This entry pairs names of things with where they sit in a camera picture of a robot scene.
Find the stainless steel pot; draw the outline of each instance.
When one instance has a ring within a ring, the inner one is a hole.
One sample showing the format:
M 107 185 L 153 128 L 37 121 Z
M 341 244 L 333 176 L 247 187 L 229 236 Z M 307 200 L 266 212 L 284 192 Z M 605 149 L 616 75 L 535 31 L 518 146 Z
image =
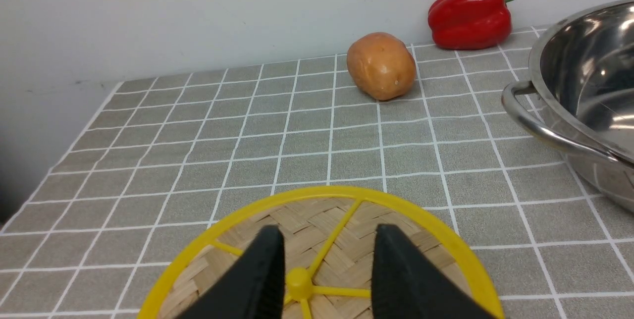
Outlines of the stainless steel pot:
M 634 212 L 634 0 L 587 9 L 552 26 L 530 51 L 529 70 L 532 81 L 504 89 L 505 111 Z M 532 93 L 545 103 L 544 122 L 517 101 Z

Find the pot rim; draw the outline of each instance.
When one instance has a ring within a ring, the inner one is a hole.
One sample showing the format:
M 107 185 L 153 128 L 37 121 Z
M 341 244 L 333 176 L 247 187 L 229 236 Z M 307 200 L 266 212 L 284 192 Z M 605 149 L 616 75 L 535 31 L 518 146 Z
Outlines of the pot rim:
M 566 28 L 566 26 L 570 25 L 573 21 L 577 21 L 577 19 L 580 19 L 586 16 L 587 14 L 596 12 L 601 9 L 614 7 L 616 5 L 623 5 L 623 4 L 634 5 L 634 0 L 618 0 L 618 1 L 612 1 L 610 3 L 596 5 L 595 7 L 591 7 L 591 8 L 582 10 L 581 12 L 571 14 L 570 16 L 555 23 L 555 25 L 550 26 L 550 28 L 548 28 L 546 32 L 544 32 L 539 37 L 539 39 L 537 39 L 537 42 L 534 44 L 534 46 L 530 50 L 530 54 L 528 57 L 528 68 L 529 68 L 530 77 L 532 79 L 533 86 L 537 90 L 537 93 L 539 94 L 539 96 L 541 96 L 544 102 L 546 102 L 546 105 L 550 107 L 550 109 L 552 109 L 556 114 L 558 114 L 558 116 L 560 116 L 569 125 L 577 129 L 577 131 L 584 134 L 588 138 L 592 139 L 593 141 L 598 143 L 601 147 L 603 147 L 607 151 L 612 152 L 613 154 L 615 154 L 616 156 L 622 159 L 625 159 L 627 161 L 634 163 L 634 154 L 632 154 L 632 152 L 619 146 L 617 143 L 614 143 L 612 141 L 609 141 L 608 139 L 601 137 L 597 132 L 593 131 L 593 129 L 589 128 L 584 123 L 579 121 L 575 116 L 573 116 L 572 113 L 568 112 L 568 110 L 566 110 L 561 105 L 561 103 L 557 101 L 555 96 L 548 89 L 548 86 L 546 86 L 546 82 L 544 81 L 541 74 L 541 66 L 540 66 L 541 54 L 544 51 L 544 48 L 546 48 L 546 45 L 555 36 L 555 34 L 559 33 L 559 31 L 561 31 L 563 28 Z

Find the yellow plastic rim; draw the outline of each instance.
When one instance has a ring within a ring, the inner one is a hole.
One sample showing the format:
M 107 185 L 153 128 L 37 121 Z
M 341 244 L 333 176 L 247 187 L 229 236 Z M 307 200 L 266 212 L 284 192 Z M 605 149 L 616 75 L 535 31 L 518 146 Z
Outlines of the yellow plastic rim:
M 256 215 L 266 209 L 289 202 L 314 198 L 349 198 L 361 200 L 363 202 L 371 202 L 385 206 L 386 208 L 408 216 L 411 220 L 416 222 L 416 224 L 434 235 L 446 250 L 450 252 L 469 284 L 474 301 L 495 317 L 499 319 L 504 318 L 500 298 L 493 287 L 491 278 L 489 278 L 480 260 L 478 260 L 471 249 L 469 249 L 469 246 L 453 232 L 452 229 L 435 216 L 415 206 L 411 202 L 377 190 L 356 188 L 353 186 L 315 186 L 312 188 L 291 190 L 258 200 L 253 204 L 227 215 L 195 238 L 176 256 L 172 264 L 165 269 L 165 272 L 161 274 L 161 277 L 152 290 L 150 290 L 143 306 L 141 306 L 138 317 L 141 319 L 155 319 L 177 277 L 204 246 L 215 242 L 215 239 L 224 233 L 224 231 L 240 223 L 243 219 Z

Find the red bell pepper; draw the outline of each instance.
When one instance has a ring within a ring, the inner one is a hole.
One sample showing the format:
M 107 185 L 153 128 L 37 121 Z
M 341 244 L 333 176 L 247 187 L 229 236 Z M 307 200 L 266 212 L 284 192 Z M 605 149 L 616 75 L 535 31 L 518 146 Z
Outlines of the red bell pepper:
M 434 42 L 447 50 L 482 50 L 504 41 L 512 30 L 506 3 L 512 0 L 437 0 L 427 22 Z

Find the woven bamboo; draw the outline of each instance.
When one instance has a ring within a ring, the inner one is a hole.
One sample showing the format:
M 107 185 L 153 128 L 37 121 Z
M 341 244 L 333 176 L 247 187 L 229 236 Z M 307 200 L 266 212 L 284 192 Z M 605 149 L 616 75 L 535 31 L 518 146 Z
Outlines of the woven bamboo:
M 323 260 L 313 263 L 338 224 L 345 223 Z M 314 267 L 315 286 L 370 289 L 376 225 L 395 224 L 421 252 L 462 291 L 471 296 L 466 278 L 451 254 L 428 231 L 402 213 L 353 199 L 309 199 L 290 202 L 243 220 L 211 241 L 174 282 L 158 317 L 176 317 L 211 287 L 238 258 L 263 225 L 274 224 L 285 238 L 287 272 Z M 287 298 L 284 319 L 302 318 L 300 303 Z M 308 299 L 313 318 L 372 318 L 370 299 L 314 294 Z

